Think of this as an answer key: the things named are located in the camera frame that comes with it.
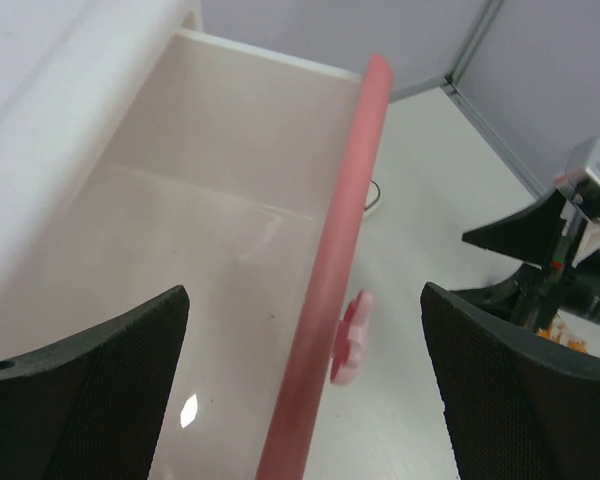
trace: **open drawer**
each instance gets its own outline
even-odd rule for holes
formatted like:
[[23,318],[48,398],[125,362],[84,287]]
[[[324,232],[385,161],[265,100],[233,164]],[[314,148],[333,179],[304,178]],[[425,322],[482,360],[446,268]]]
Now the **open drawer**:
[[301,478],[390,83],[179,29],[0,293],[0,358],[182,284],[151,478]]

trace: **white plastic container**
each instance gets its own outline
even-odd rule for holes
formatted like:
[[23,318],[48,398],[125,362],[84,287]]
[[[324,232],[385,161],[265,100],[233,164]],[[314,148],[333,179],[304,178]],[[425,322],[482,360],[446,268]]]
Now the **white plastic container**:
[[[390,89],[382,59],[367,76],[361,92],[357,75],[178,29],[104,150],[83,138],[75,169],[93,171],[63,179],[71,196],[23,243],[0,289],[0,358],[183,284],[152,478],[253,478],[285,365],[304,375],[287,394],[319,401]],[[278,418],[270,434],[299,453],[259,478],[301,477],[317,403],[301,409],[308,440]]]

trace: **pink edge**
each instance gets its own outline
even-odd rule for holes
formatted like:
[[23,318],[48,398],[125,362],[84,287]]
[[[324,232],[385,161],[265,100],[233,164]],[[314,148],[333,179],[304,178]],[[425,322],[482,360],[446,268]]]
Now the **pink edge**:
[[256,479],[304,475],[364,204],[391,91],[391,67],[373,55],[327,213]]

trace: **pink knob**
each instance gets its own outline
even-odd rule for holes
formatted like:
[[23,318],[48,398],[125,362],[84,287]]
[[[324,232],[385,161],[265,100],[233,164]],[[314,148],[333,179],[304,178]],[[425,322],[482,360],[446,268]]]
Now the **pink knob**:
[[336,341],[333,345],[331,383],[349,385],[358,375],[364,352],[369,343],[369,322],[373,308],[373,295],[362,290],[352,300],[344,319],[338,324]]

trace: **white bright spot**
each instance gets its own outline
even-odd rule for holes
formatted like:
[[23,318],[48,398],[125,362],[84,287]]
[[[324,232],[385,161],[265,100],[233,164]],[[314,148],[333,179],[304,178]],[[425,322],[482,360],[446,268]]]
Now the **white bright spot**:
[[198,396],[193,395],[189,400],[187,400],[180,412],[180,426],[185,428],[191,422],[196,419],[196,415],[198,414]]

